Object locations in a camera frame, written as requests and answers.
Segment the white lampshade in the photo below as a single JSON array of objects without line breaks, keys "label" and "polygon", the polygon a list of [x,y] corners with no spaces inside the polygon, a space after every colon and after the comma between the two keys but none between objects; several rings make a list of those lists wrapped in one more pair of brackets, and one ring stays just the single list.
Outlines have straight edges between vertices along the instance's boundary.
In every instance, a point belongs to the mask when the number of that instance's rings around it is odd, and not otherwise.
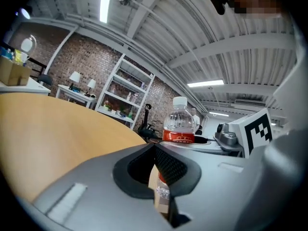
[{"label": "white lampshade", "polygon": [[21,49],[25,52],[28,52],[32,49],[33,43],[32,40],[29,38],[24,39],[24,41],[21,43]]},{"label": "white lampshade", "polygon": [[80,73],[74,71],[69,79],[74,81],[74,82],[79,83],[79,81],[80,81]]},{"label": "white lampshade", "polygon": [[94,79],[91,79],[90,82],[88,83],[88,87],[94,89],[95,84],[96,84],[96,81]]}]

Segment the white metal shelf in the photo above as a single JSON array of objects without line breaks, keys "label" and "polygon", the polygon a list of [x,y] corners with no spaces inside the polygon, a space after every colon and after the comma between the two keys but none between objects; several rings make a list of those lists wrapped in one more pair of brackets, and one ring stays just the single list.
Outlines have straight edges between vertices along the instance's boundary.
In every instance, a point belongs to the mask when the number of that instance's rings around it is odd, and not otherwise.
[{"label": "white metal shelf", "polygon": [[146,92],[145,90],[141,89],[140,87],[136,86],[135,84],[129,82],[128,80],[122,78],[121,76],[117,74],[114,75],[114,82],[118,83],[121,86],[126,87],[127,89],[133,92],[143,92],[143,93]]},{"label": "white metal shelf", "polygon": [[[151,74],[151,76],[148,75],[147,73],[145,73],[141,69],[137,68],[136,66],[134,66],[133,64],[131,64],[130,62],[125,60],[124,57],[125,57],[125,54],[122,54],[119,61],[116,63],[115,67],[113,68],[110,76],[108,77],[107,82],[105,83],[104,88],[103,88],[103,90],[100,94],[100,97],[98,98],[98,101],[97,101],[97,104],[96,104],[96,107],[95,107],[95,111],[98,111],[102,114],[105,114],[105,115],[108,115],[108,116],[129,122],[130,123],[130,129],[134,129],[134,126],[136,124],[136,121],[137,121],[138,116],[139,116],[140,111],[141,111],[141,107],[143,106],[145,99],[146,99],[146,96],[149,93],[149,90],[150,90],[150,87],[151,87],[151,85],[154,81],[155,75],[153,75],[153,74]],[[139,80],[140,82],[150,81],[147,89],[143,90],[140,87],[136,86],[135,84],[133,84],[133,83],[129,82],[128,80],[122,78],[121,76],[117,75],[118,70],[122,70],[123,72],[129,74],[130,76],[134,77],[135,79]],[[127,89],[131,90],[132,92],[143,93],[144,95],[143,95],[143,98],[142,98],[140,105],[137,105],[137,104],[135,104],[131,101],[127,101],[126,99],[121,98],[121,97],[107,91],[109,89],[112,81],[120,84],[121,86],[126,87]],[[116,114],[112,114],[110,111],[106,111],[105,109],[103,109],[102,102],[103,102],[104,97],[106,95],[114,97],[118,100],[121,100],[125,103],[128,103],[132,106],[137,107],[138,111],[135,115],[135,119],[132,120],[128,117],[120,117]]]},{"label": "white metal shelf", "polygon": [[146,82],[151,80],[151,76],[143,72],[141,69],[137,68],[135,65],[131,64],[129,61],[123,59],[120,65],[120,69],[123,69],[129,75],[135,77],[141,82]]},{"label": "white metal shelf", "polygon": [[121,101],[123,101],[123,102],[126,102],[126,103],[128,103],[128,104],[130,104],[130,105],[133,105],[133,106],[135,106],[135,107],[137,107],[137,108],[140,108],[139,105],[137,105],[137,104],[135,104],[135,103],[133,103],[133,102],[131,102],[131,101],[128,101],[128,100],[126,100],[126,99],[124,99],[124,98],[121,98],[121,97],[119,97],[119,96],[117,96],[117,95],[115,95],[115,94],[113,94],[113,93],[111,93],[111,92],[105,91],[105,94],[107,94],[107,95],[109,95],[109,96],[112,96],[112,97],[114,97],[114,98],[117,98],[117,99],[119,99],[119,100],[121,100]]},{"label": "white metal shelf", "polygon": [[108,116],[112,116],[116,119],[120,119],[122,121],[127,121],[127,122],[130,122],[130,123],[133,123],[134,121],[130,118],[128,118],[127,116],[126,117],[121,117],[117,114],[112,114],[111,111],[109,110],[105,110],[102,106],[100,106],[98,109],[97,109],[98,112],[104,114],[104,115],[108,115]]}]

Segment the table lamp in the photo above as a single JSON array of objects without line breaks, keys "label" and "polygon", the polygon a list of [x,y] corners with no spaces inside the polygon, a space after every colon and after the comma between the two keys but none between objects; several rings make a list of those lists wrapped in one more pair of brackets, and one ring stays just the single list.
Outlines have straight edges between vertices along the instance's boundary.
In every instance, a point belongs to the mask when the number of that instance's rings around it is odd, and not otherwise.
[{"label": "table lamp", "polygon": [[[72,80],[73,82],[79,83],[79,81],[80,81],[80,73],[74,71],[69,79]],[[73,82],[72,82],[72,84],[69,87],[70,90],[73,89],[73,84],[74,84]]]},{"label": "table lamp", "polygon": [[35,51],[36,47],[37,41],[34,36],[30,35],[30,37],[23,40],[23,42],[21,43],[21,55],[24,63],[30,58],[30,55],[33,55],[33,52]]},{"label": "table lamp", "polygon": [[95,84],[96,84],[96,81],[94,79],[91,79],[90,82],[88,83],[88,87],[89,87],[89,91],[87,92],[86,96],[90,96],[89,92],[91,89],[94,89],[95,88]]}]

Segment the white ceiling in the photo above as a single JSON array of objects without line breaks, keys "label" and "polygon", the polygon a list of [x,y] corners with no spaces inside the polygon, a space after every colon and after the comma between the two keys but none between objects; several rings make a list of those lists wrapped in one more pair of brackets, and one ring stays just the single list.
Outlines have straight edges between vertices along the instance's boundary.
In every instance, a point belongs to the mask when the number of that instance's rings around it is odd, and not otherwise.
[{"label": "white ceiling", "polygon": [[[31,0],[33,21],[79,25],[128,49],[181,90],[204,113],[246,114],[234,100],[263,101],[285,122],[272,97],[295,64],[293,26],[283,18],[243,20],[227,8],[218,15],[210,0],[111,0],[108,24],[99,22],[100,0]],[[213,91],[187,83],[223,79]]]}]

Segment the white desk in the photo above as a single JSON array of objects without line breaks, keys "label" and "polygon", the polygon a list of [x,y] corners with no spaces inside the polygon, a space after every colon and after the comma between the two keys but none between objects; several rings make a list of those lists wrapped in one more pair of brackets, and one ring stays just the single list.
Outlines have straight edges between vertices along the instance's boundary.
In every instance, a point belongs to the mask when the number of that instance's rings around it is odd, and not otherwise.
[{"label": "white desk", "polygon": [[0,81],[0,93],[8,92],[30,92],[48,95],[50,93],[50,90],[29,77],[26,86],[7,86]]},{"label": "white desk", "polygon": [[82,103],[86,103],[86,107],[92,109],[95,103],[95,98],[87,97],[84,94],[81,94],[79,92],[75,92],[69,89],[68,86],[64,85],[58,85],[58,90],[56,94],[56,98],[59,98],[60,92],[63,91],[66,96],[76,99],[77,101],[80,101]]}]

